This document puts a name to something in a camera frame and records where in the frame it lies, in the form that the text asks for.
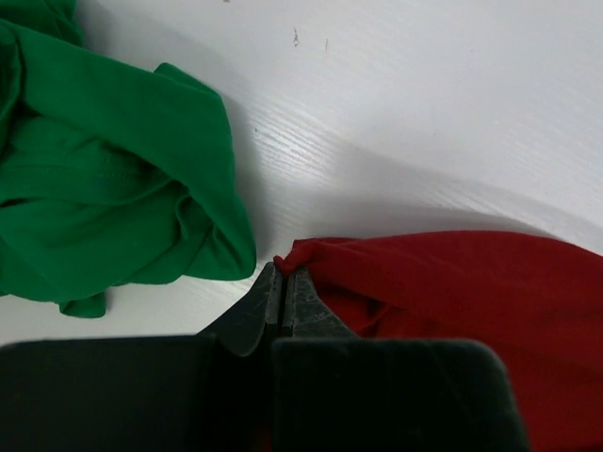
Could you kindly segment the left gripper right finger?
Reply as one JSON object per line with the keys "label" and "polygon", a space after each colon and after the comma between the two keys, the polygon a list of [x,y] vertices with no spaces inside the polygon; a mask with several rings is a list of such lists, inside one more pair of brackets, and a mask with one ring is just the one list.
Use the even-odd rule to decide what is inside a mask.
{"label": "left gripper right finger", "polygon": [[363,339],[318,297],[309,272],[287,280],[271,347],[276,451],[526,451],[504,364],[459,339]]}

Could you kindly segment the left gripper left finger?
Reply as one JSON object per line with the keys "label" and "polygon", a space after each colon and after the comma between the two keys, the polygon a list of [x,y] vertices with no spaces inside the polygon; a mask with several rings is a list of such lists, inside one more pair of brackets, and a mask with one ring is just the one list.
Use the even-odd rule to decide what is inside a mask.
{"label": "left gripper left finger", "polygon": [[283,278],[193,335],[21,342],[1,349],[5,451],[267,451]]}

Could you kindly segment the red t shirt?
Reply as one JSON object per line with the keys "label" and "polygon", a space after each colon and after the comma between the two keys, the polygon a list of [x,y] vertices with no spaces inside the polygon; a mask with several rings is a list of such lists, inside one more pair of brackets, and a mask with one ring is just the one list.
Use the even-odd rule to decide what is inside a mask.
{"label": "red t shirt", "polygon": [[355,333],[467,338],[506,365],[538,451],[602,447],[602,259],[556,239],[448,231],[298,240],[306,268]]}

